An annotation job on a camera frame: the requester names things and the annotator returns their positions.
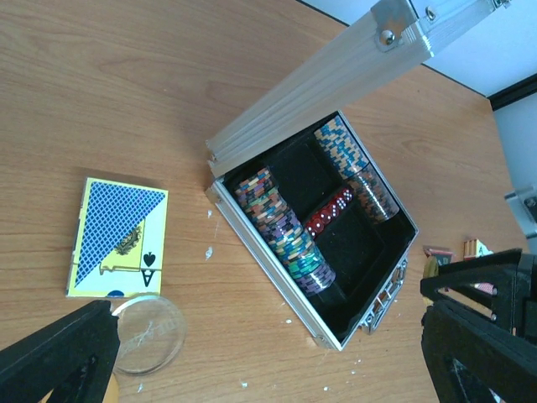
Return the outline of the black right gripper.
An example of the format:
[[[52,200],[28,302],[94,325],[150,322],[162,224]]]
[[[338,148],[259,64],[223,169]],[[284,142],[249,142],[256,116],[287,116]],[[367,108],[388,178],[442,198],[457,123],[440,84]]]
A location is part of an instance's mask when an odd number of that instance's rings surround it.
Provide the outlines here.
[[[536,255],[509,249],[439,266],[428,279],[437,290],[461,285],[493,285],[493,321],[514,336],[536,339]]]

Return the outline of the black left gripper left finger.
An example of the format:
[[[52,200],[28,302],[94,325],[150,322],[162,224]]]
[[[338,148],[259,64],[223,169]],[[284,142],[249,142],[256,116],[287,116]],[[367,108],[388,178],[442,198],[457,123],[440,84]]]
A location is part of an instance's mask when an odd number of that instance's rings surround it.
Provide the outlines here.
[[[102,402],[120,341],[110,301],[91,301],[1,351],[1,401]]]

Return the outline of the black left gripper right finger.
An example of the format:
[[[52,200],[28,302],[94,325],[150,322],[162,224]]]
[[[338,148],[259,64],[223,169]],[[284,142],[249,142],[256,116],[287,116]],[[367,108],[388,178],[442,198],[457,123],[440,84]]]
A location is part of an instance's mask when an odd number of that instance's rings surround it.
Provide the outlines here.
[[[454,301],[422,318],[421,349],[440,402],[536,401],[536,346]]]

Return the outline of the blue playing card deck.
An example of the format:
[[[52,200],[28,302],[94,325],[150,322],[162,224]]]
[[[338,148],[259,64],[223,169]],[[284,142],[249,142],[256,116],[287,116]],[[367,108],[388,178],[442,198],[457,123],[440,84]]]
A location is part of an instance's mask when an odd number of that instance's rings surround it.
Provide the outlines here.
[[[159,295],[166,190],[88,177],[81,197],[65,295]]]

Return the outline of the silver aluminium poker case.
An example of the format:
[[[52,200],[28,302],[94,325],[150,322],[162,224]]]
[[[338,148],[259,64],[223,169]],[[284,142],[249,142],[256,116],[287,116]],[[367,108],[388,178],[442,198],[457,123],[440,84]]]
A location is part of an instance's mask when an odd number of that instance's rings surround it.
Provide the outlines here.
[[[207,141],[208,194],[320,346],[376,330],[418,233],[342,109],[502,6],[379,1]]]

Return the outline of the yellow big blind button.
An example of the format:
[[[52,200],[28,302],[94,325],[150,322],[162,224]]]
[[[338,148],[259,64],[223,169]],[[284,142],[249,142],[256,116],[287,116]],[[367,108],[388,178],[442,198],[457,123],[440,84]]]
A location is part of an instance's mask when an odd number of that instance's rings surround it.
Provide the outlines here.
[[[437,290],[428,282],[439,274],[439,264],[435,256],[429,256],[426,260],[423,278],[420,282],[420,292],[426,307],[432,306],[437,299]]]

